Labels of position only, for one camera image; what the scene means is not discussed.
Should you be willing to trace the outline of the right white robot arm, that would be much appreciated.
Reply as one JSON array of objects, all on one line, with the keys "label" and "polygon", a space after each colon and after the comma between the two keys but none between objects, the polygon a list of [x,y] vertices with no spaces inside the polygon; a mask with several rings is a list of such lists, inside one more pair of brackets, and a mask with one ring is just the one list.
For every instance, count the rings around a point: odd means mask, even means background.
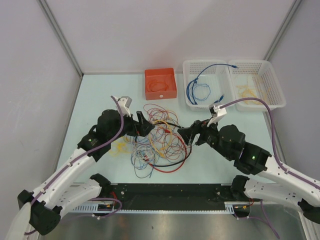
[{"label": "right white robot arm", "polygon": [[291,207],[308,220],[320,222],[320,182],[299,176],[297,171],[267,150],[249,143],[246,135],[235,125],[218,128],[216,123],[196,120],[190,127],[179,128],[178,133],[187,145],[198,140],[197,146],[208,144],[241,172],[231,184],[230,194],[237,201],[267,200]]}]

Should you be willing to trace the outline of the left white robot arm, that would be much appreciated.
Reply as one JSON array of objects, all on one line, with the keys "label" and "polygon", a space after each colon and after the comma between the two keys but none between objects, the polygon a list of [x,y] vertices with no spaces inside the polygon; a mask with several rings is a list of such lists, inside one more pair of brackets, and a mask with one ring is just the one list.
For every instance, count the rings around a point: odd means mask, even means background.
[{"label": "left white robot arm", "polygon": [[103,111],[63,166],[34,190],[22,190],[19,193],[19,207],[30,204],[27,225],[33,227],[30,232],[24,231],[23,236],[36,232],[42,236],[47,235],[75,207],[90,199],[105,200],[110,196],[110,182],[99,173],[92,175],[88,183],[70,192],[67,192],[67,188],[111,149],[112,142],[125,135],[146,137],[154,129],[154,124],[146,120],[141,111],[136,114],[138,119],[134,120],[127,110]]}]

